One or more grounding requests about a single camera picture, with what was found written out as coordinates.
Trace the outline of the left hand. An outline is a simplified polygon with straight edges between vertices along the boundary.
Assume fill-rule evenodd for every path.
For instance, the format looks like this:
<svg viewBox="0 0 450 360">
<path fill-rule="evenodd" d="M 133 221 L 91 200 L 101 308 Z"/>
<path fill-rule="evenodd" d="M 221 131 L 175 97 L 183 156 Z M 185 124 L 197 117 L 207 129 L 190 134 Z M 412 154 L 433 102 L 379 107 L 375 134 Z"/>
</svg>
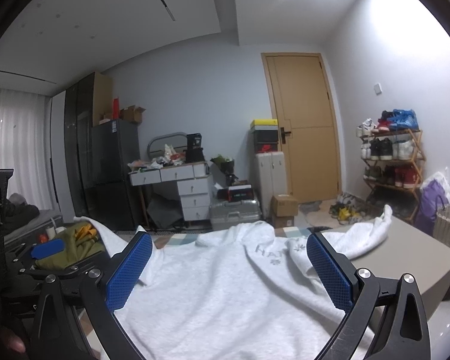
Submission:
<svg viewBox="0 0 450 360">
<path fill-rule="evenodd" d="M 23 340 L 8 328 L 1 328 L 0 337 L 5 347 L 14 353 L 26 353 L 26 345 Z"/>
</svg>

